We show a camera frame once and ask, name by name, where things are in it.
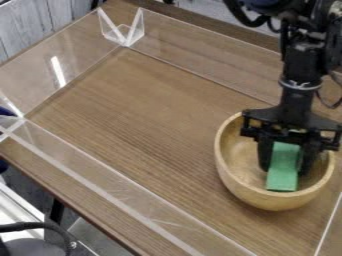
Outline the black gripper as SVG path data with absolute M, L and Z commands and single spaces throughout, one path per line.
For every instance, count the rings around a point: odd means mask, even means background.
M 281 78 L 280 85 L 282 95 L 277 106 L 242 112 L 241 135 L 258 142 L 258 161 L 265 172 L 270 168 L 276 141 L 301 145 L 300 175 L 304 176 L 321 151 L 340 150 L 342 125 L 312 110 L 321 84 Z

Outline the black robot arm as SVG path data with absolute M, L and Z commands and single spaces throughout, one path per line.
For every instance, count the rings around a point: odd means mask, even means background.
M 277 106 L 242 112 L 241 134 L 258 143 L 264 170 L 272 168 L 278 142 L 300 147 L 300 172 L 308 173 L 324 151 L 337 151 L 341 124 L 313 112 L 324 78 L 342 67 L 342 0 L 223 0 L 248 27 L 280 35 L 284 69 Z

